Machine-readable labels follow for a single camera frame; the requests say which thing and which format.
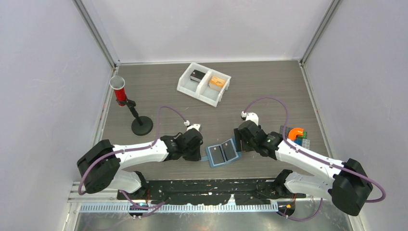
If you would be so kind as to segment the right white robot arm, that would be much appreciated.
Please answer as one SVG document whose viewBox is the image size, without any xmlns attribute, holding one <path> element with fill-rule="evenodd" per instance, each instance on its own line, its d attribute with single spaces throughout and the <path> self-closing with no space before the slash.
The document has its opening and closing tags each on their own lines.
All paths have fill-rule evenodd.
<svg viewBox="0 0 408 231">
<path fill-rule="evenodd" d="M 282 170 L 272 183 L 280 197 L 308 194 L 330 200 L 342 212 L 357 216 L 372 192 L 372 183 L 361 178 L 366 176 L 364 168 L 354 159 L 344 162 L 315 152 L 306 155 L 306 148 L 279 133 L 265 133 L 253 121 L 245 121 L 235 128 L 234 136 L 240 151 L 255 151 L 309 173 L 302 175 L 289 169 Z"/>
</svg>

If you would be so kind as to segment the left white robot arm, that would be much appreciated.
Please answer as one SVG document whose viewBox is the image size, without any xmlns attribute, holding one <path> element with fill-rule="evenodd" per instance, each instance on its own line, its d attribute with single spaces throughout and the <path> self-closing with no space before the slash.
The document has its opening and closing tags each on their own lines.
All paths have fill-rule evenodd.
<svg viewBox="0 0 408 231">
<path fill-rule="evenodd" d="M 116 189 L 124 196 L 142 199 L 149 185 L 139 171 L 126 168 L 149 162 L 165 162 L 183 158 L 200 161 L 203 136 L 193 126 L 175 136 L 162 136 L 153 142 L 134 145 L 112 145 L 102 140 L 86 152 L 77 162 L 81 175 L 80 195 Z"/>
</svg>

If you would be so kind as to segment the blue leather card holder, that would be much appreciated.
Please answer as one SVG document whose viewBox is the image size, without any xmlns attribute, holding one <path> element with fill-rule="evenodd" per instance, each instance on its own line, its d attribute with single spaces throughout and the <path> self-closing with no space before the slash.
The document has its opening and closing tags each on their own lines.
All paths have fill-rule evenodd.
<svg viewBox="0 0 408 231">
<path fill-rule="evenodd" d="M 200 162 L 208 162 L 211 168 L 228 165 L 242 156 L 242 153 L 236 150 L 234 138 L 206 147 L 205 153 L 206 156 L 202 156 Z"/>
</svg>

